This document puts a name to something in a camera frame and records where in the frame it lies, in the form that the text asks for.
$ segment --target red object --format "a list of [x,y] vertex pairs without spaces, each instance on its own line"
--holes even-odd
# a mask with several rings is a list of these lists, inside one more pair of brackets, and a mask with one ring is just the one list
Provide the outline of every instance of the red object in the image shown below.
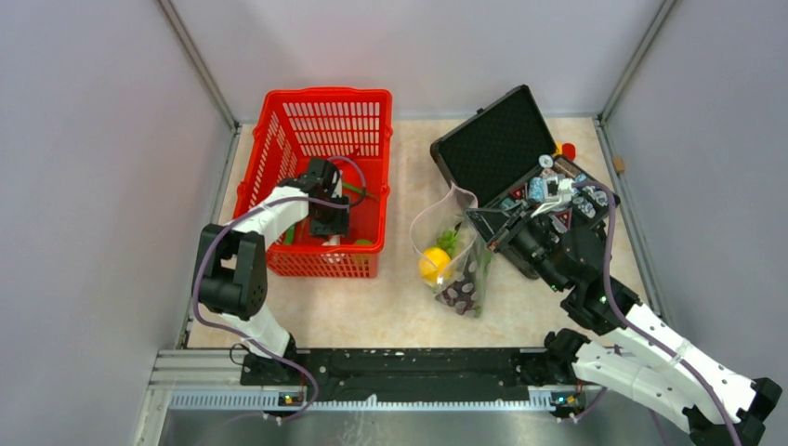
[[574,148],[574,144],[566,142],[561,144],[561,154],[569,158],[570,161],[574,161],[574,157],[577,155],[577,150]]
[[[323,246],[325,239],[296,231],[293,244],[282,244],[282,237],[269,248],[266,260],[271,270],[282,276],[377,276],[386,233],[391,133],[387,90],[327,86],[266,95],[233,217],[269,196],[283,178],[306,171],[311,157],[349,157],[366,177],[367,191],[379,197],[350,210],[350,235],[340,239],[348,244]],[[341,162],[337,166],[349,184],[361,185],[352,166]],[[359,240],[371,244],[353,244]]]

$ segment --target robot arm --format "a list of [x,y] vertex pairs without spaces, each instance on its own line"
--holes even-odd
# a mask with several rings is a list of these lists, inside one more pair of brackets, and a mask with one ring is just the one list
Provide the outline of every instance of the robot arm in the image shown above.
[[[314,198],[349,206],[348,197],[343,197],[341,190],[339,170],[318,158],[309,161],[305,174],[281,181],[262,203],[247,215],[240,216],[243,221],[219,242],[201,280],[200,303],[272,353],[282,356],[290,334],[276,322],[265,305],[268,291],[266,251],[290,227],[307,216],[311,217],[311,236],[347,236],[347,208],[334,209],[309,201],[309,198]],[[197,254],[198,266],[208,246],[223,228],[208,225],[203,229]],[[227,263],[232,258],[235,258],[234,267]],[[257,356],[268,357],[254,346],[250,348]]]
[[[567,208],[575,185],[563,176],[549,177],[545,183],[545,200],[535,209],[520,202],[506,210],[475,209],[466,213],[494,252],[513,250],[527,259],[553,290],[571,290],[561,307],[574,321],[607,336],[643,361],[611,354],[582,334],[562,330],[545,341],[545,360],[552,361],[545,368],[555,371],[558,367],[559,374],[569,380],[598,383],[651,408],[690,433],[696,444],[731,444],[720,410],[708,389],[686,367],[689,363],[721,401],[742,444],[756,445],[781,388],[767,378],[753,381],[712,360],[613,278],[613,295],[608,295],[602,272],[607,235],[583,226],[558,231],[549,213]],[[614,299],[626,322],[616,316],[609,299]],[[636,333],[637,329],[676,355],[665,353]]]

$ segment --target plastic bag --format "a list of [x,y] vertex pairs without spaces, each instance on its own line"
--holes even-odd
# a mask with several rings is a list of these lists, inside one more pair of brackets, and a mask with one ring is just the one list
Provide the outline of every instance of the plastic bag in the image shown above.
[[411,224],[411,242],[422,281],[435,300],[457,314],[478,317],[493,254],[465,217],[476,196],[452,184],[449,193]]

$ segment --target gray wall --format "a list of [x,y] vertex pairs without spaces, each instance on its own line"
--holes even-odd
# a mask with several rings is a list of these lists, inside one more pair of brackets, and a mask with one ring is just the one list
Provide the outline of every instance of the gray wall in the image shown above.
[[127,444],[229,130],[152,1],[2,2],[0,36],[0,444]]
[[[610,124],[675,327],[788,386],[788,3],[682,2]],[[763,445],[788,438],[788,403]]]
[[599,112],[661,0],[177,0],[236,118],[274,88],[384,87],[398,116],[468,116],[519,84]]

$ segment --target black bracket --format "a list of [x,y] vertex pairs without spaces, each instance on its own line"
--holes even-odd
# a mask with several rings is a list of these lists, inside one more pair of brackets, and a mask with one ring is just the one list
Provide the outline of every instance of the black bracket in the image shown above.
[[[766,427],[764,421],[774,410],[782,395],[782,387],[768,378],[758,378],[752,385],[755,398],[747,411],[740,409],[736,416],[741,420],[735,424],[736,433],[742,446],[756,446],[760,443]],[[729,446],[733,444],[725,425],[712,424],[698,406],[684,409],[689,420],[689,438],[697,446]]]
[[[286,178],[279,186],[289,186],[304,191],[309,197],[337,204],[349,204],[345,196],[333,197],[339,183],[339,168],[333,163],[312,158],[309,160],[307,172],[298,178]],[[318,203],[309,204],[309,235],[328,238],[338,234],[347,237],[350,232],[350,210],[336,209]]]
[[[203,228],[194,267],[195,280],[208,246],[223,229],[213,224]],[[222,266],[223,259],[229,260],[233,256],[236,257],[235,269]],[[263,307],[267,291],[265,238],[256,232],[231,230],[219,241],[216,251],[208,259],[200,283],[200,302],[212,312],[228,313],[248,321]]]

